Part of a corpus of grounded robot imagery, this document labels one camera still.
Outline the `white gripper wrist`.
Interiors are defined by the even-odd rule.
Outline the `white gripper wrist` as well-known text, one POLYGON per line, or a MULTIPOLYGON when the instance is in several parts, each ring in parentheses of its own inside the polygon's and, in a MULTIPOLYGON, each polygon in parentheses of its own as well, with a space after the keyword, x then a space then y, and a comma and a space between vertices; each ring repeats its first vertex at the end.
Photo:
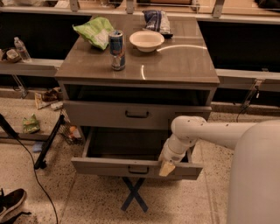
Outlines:
POLYGON ((159 175, 161 177, 167 177, 175 169, 175 164, 179 163, 186 155, 186 152, 195 144, 195 139, 181 139, 172 134, 165 141, 158 158, 159 161, 162 161, 159 175))

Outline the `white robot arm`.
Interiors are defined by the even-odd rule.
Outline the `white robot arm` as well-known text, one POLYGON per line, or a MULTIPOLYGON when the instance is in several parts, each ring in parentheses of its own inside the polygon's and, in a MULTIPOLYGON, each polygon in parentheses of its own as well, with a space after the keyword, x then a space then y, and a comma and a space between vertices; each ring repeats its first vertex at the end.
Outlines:
POLYGON ((160 153, 168 176, 199 140, 232 149, 227 224, 280 224, 280 121, 207 122, 179 116, 160 153))

